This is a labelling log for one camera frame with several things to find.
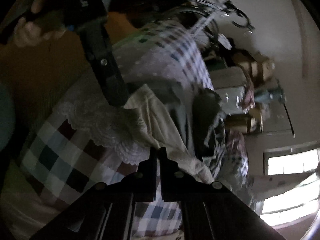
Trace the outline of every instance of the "plaid cloth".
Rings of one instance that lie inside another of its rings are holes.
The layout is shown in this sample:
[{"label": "plaid cloth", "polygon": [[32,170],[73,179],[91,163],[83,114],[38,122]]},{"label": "plaid cloth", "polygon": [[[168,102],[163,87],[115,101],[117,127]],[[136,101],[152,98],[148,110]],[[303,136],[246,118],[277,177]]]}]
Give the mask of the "plaid cloth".
[{"label": "plaid cloth", "polygon": [[[151,73],[150,76],[177,80],[178,73],[182,73],[183,81],[193,90],[196,86],[213,89],[195,42],[180,24],[170,21],[150,25],[138,36],[126,40],[128,44],[139,50],[141,57],[154,46],[158,55],[167,55],[172,64],[165,74],[161,72],[161,66],[157,70],[146,69],[146,65],[134,59],[138,53],[127,57],[128,48],[120,43],[115,46],[114,55],[124,76],[130,70],[142,81],[145,76],[139,73],[146,71]],[[59,211],[95,183],[103,181],[110,185],[120,182],[137,169],[136,165],[123,163],[113,149],[95,145],[86,131],[74,130],[66,116],[57,112],[51,114],[31,141],[30,146],[25,146],[27,150],[21,152],[18,165],[43,202]],[[133,236],[161,236],[180,228],[182,215],[178,203],[163,202],[160,192],[158,183],[156,201],[137,203]]]}]

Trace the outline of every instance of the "beige cloth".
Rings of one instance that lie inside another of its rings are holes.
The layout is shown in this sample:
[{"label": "beige cloth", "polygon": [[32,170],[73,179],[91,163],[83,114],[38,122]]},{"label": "beige cloth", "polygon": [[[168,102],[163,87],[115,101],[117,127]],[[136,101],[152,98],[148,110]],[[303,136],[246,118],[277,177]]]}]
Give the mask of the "beige cloth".
[{"label": "beige cloth", "polygon": [[[131,123],[130,118],[139,120],[138,125],[128,125],[136,141],[156,148],[166,147],[168,158],[176,161],[185,172],[198,181],[213,182],[210,170],[189,154],[165,106],[147,85],[138,89],[124,108],[130,109],[128,115],[124,111],[128,124]],[[0,208],[8,228],[17,240],[29,239],[59,213],[42,202],[14,162],[11,162],[5,177]],[[163,237],[135,239],[182,240],[179,238],[181,234],[177,232]]]}]

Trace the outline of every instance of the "silver screw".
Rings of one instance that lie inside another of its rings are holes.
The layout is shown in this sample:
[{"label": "silver screw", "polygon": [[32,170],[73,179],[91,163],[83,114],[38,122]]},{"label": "silver screw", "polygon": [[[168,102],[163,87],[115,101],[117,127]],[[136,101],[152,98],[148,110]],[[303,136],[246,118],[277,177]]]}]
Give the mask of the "silver screw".
[{"label": "silver screw", "polygon": [[182,171],[176,171],[176,172],[174,173],[174,176],[175,176],[177,179],[181,179],[181,178],[184,176],[184,174],[183,174]]},{"label": "silver screw", "polygon": [[105,187],[106,187],[106,184],[103,183],[103,182],[99,182],[99,183],[97,183],[97,184],[94,186],[94,188],[95,188],[96,190],[103,190],[103,189],[105,189]]},{"label": "silver screw", "polygon": [[102,66],[106,66],[106,65],[108,64],[108,61],[107,61],[105,58],[103,58],[103,59],[100,61],[100,63],[101,63]]},{"label": "silver screw", "polygon": [[135,172],[134,177],[136,179],[141,179],[143,177],[143,174],[141,172]]},{"label": "silver screw", "polygon": [[218,182],[218,181],[212,182],[211,186],[214,189],[222,189],[222,184],[220,182]]}]

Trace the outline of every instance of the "human hand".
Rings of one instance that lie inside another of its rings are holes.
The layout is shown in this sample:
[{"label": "human hand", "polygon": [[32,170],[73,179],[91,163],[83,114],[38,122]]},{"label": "human hand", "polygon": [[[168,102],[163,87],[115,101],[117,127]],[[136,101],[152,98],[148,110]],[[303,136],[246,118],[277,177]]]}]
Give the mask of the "human hand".
[{"label": "human hand", "polygon": [[[47,0],[34,0],[31,6],[31,12],[39,13]],[[48,40],[51,37],[58,39],[65,33],[65,29],[55,30],[44,33],[41,27],[34,22],[27,22],[25,17],[19,19],[13,34],[13,41],[18,47],[36,46],[41,41]]]}]

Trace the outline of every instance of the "bright window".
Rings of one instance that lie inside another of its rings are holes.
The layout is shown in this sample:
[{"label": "bright window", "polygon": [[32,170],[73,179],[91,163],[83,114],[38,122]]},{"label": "bright window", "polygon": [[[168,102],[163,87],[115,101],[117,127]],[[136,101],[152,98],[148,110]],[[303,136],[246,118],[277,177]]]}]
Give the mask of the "bright window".
[{"label": "bright window", "polygon": [[[311,171],[318,166],[319,149],[268,158],[268,175]],[[316,174],[298,187],[264,201],[260,216],[268,225],[275,226],[294,221],[318,210],[320,181]]]}]

